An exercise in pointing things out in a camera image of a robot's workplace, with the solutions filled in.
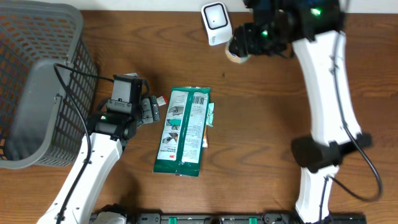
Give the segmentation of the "red sachet packet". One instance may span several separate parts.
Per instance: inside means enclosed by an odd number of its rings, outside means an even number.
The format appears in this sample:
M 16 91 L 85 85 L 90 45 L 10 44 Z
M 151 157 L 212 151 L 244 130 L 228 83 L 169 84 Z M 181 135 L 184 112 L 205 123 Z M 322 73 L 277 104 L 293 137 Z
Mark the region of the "red sachet packet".
M 169 100 L 165 96 L 160 96 L 160 97 L 157 98 L 158 106 L 167 105 L 168 103 L 169 103 Z

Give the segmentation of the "mint green wipes packet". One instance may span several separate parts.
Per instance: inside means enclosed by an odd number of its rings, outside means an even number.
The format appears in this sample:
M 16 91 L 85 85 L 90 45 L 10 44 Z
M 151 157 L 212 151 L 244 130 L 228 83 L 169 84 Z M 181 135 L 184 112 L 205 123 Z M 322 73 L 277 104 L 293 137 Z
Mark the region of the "mint green wipes packet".
M 207 116 L 206 116 L 206 125 L 209 126 L 209 127 L 213 127 L 214 108 L 215 108 L 215 104 L 214 103 L 209 103 L 208 104 Z

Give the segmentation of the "green white sponge package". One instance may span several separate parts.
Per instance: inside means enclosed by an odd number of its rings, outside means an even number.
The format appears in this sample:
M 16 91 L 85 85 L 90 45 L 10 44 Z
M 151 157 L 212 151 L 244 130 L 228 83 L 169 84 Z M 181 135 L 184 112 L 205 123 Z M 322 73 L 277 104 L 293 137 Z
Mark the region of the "green white sponge package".
M 209 87 L 173 87 L 154 173 L 197 177 L 210 104 Z

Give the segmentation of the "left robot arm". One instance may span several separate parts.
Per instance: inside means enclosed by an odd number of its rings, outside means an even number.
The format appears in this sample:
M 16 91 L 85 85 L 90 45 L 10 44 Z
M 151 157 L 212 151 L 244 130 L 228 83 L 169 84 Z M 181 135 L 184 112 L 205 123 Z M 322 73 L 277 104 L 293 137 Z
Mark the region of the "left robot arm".
M 104 182 L 127 143 L 143 124 L 159 120 L 155 96 L 136 73 L 115 75 L 105 111 L 84 123 L 79 155 L 57 197 L 39 223 L 89 223 Z

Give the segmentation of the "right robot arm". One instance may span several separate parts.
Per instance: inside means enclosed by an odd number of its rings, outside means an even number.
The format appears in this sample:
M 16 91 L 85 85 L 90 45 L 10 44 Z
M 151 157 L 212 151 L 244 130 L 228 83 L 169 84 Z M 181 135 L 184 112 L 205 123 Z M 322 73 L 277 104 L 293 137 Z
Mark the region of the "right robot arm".
M 243 59 L 283 55 L 300 63 L 311 114 L 311 133 L 291 142 L 301 168 L 295 222 L 332 222 L 328 209 L 333 178 L 343 158 L 370 146 L 351 103 L 345 68 L 344 12 L 338 0 L 246 1 L 252 22 L 233 32 L 227 51 Z

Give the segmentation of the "green-lidded white jar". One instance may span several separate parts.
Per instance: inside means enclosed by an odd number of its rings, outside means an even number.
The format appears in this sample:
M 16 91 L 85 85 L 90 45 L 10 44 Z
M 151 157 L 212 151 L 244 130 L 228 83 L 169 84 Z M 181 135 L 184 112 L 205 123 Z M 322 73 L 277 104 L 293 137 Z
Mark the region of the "green-lidded white jar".
M 246 61 L 248 61 L 251 58 L 251 55 L 247 55 L 245 57 L 238 57 L 237 55 L 231 53 L 229 51 L 229 47 L 231 45 L 231 40 L 229 40 L 226 45 L 225 45 L 225 54 L 227 56 L 227 58 L 234 62 L 234 63 L 238 63 L 238 64 L 242 64 L 245 63 Z

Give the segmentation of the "orange white box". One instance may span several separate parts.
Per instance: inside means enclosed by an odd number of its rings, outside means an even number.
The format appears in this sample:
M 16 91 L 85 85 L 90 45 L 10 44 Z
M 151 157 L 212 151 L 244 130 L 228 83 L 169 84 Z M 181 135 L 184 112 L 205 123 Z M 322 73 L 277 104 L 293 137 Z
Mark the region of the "orange white box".
M 202 142 L 202 147 L 203 147 L 203 148 L 208 148 L 207 127 L 208 127 L 208 126 L 205 126 L 204 133 L 203 133 L 203 142 Z

